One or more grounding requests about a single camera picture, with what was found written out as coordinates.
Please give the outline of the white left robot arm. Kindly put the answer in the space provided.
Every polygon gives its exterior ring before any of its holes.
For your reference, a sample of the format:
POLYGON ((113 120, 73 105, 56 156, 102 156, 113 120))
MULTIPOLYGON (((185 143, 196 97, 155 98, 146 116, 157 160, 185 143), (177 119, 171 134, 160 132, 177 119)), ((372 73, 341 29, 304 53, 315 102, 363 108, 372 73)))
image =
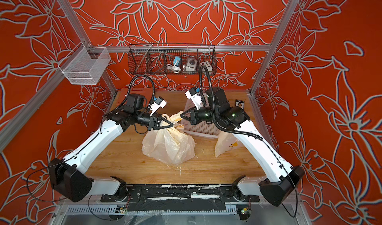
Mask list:
POLYGON ((139 124, 148 130, 173 127, 172 122, 157 113, 167 104, 163 98, 153 97, 148 111, 143 107, 144 101, 143 95, 127 95, 118 107, 106 114, 105 121, 85 142, 63 159, 54 158, 48 165, 52 189, 72 202, 93 195, 109 195, 118 202, 124 201, 128 197, 124 180, 115 176, 90 178, 86 172, 101 152, 130 126, 139 124))

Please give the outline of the plain translucent plastic bag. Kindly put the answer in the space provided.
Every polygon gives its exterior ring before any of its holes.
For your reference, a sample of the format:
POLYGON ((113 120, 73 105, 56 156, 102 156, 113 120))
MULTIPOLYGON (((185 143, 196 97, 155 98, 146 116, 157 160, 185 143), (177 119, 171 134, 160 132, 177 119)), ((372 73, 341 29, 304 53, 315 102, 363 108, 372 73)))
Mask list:
POLYGON ((170 128, 148 131, 142 140, 142 153, 168 165, 179 165, 196 156, 196 143, 184 133, 181 114, 163 117, 174 125, 170 128))

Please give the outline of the banana print plastic bag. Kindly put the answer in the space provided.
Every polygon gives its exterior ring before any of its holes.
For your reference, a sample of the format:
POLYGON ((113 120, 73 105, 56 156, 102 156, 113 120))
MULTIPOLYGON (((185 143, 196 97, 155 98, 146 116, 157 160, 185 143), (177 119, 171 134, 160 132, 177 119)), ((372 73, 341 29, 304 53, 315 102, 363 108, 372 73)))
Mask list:
POLYGON ((215 145, 215 156, 219 157, 220 155, 233 150, 244 147, 244 144, 239 141, 234 134, 221 131, 218 136, 218 141, 215 145))

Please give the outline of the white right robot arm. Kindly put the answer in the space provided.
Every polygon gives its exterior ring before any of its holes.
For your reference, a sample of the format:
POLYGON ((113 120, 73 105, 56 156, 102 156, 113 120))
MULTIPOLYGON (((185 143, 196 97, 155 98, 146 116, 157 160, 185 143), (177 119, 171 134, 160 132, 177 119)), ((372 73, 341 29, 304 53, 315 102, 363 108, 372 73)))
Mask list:
POLYGON ((278 207, 291 194, 305 175, 301 166, 292 166, 262 137, 250 116, 239 106, 232 107, 224 90, 214 87, 203 96, 193 87, 185 93, 194 104, 181 117, 192 125, 203 121, 213 122, 222 132, 233 135, 256 159, 265 176, 242 177, 235 187, 245 196, 262 196, 271 205, 278 207))

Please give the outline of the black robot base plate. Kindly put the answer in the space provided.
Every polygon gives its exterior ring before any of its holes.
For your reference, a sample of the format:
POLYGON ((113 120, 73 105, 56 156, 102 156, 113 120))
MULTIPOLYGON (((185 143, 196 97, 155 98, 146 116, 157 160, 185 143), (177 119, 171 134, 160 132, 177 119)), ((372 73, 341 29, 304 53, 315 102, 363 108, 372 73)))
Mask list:
POLYGON ((126 189, 123 200, 102 195, 100 202, 116 204, 128 213, 229 215, 260 201, 259 196, 242 195, 230 184, 135 184, 126 189))

